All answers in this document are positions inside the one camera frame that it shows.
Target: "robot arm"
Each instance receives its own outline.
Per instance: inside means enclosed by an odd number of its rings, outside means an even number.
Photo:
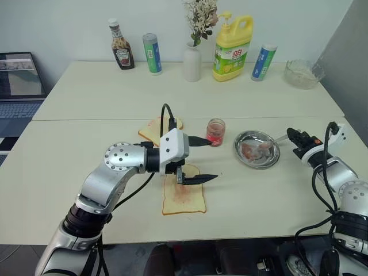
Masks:
[[[97,256],[96,242],[112,219],[129,179],[135,174],[176,173],[178,183],[200,184],[216,175],[186,178],[181,165],[189,155],[189,146],[208,145],[199,137],[188,137],[177,128],[160,138],[161,147],[151,142],[116,143],[105,152],[100,165],[86,178],[75,203],[59,224],[36,267],[40,275],[90,275]]]
[[[322,142],[292,128],[287,134],[297,146],[293,152],[324,182]],[[336,124],[330,133],[328,147],[336,150],[347,137],[345,125]],[[323,255],[320,275],[368,275],[368,183],[359,180],[354,170],[340,158],[330,153],[327,158],[328,184],[338,193],[341,205],[332,216],[331,223],[336,227],[332,235],[333,249]]]

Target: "stainless steel plate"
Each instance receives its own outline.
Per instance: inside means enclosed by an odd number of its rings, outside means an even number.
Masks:
[[[245,165],[257,169],[266,169],[274,165],[280,157],[280,149],[277,143],[267,150],[264,150],[259,158],[249,160],[242,154],[242,144],[247,143],[251,147],[257,147],[263,142],[273,142],[271,136],[260,131],[245,131],[239,134],[234,141],[234,150],[236,157]]]

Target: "bread slice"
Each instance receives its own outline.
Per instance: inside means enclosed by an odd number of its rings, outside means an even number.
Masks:
[[[193,177],[200,173],[196,166],[186,164],[182,167],[186,177]],[[162,214],[206,212],[202,184],[177,184],[176,175],[168,175],[163,184],[164,200]]]
[[[177,119],[177,128],[183,128],[183,122]],[[160,122],[161,117],[157,117],[156,119],[149,122],[147,126],[138,131],[138,134],[149,141],[154,142],[154,144],[158,147],[160,146]],[[168,117],[164,117],[163,119],[163,134],[165,135],[168,131]]]

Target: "glass jar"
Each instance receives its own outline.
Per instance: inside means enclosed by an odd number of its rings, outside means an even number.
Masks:
[[[223,143],[225,134],[225,122],[221,119],[211,119],[207,125],[206,139],[212,142],[212,147],[218,147]]]

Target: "laptop screen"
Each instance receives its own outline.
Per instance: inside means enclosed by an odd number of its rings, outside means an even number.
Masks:
[[[45,97],[31,53],[0,53],[0,100]]]

